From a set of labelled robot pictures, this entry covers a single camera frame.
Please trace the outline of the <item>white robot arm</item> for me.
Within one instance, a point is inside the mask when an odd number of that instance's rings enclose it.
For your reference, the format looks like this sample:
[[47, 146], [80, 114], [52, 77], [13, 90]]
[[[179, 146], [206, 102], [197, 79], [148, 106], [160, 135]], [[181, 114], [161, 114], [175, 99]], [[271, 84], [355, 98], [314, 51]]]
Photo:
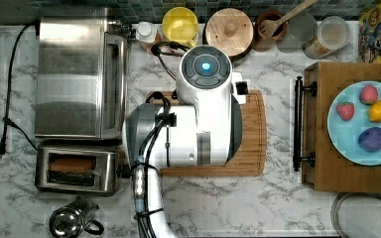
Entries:
[[242, 140], [245, 102], [229, 57], [212, 46], [187, 51], [179, 64], [172, 104], [159, 91], [125, 119], [122, 144], [128, 159], [140, 238], [177, 238], [164, 211], [159, 170], [225, 165]]

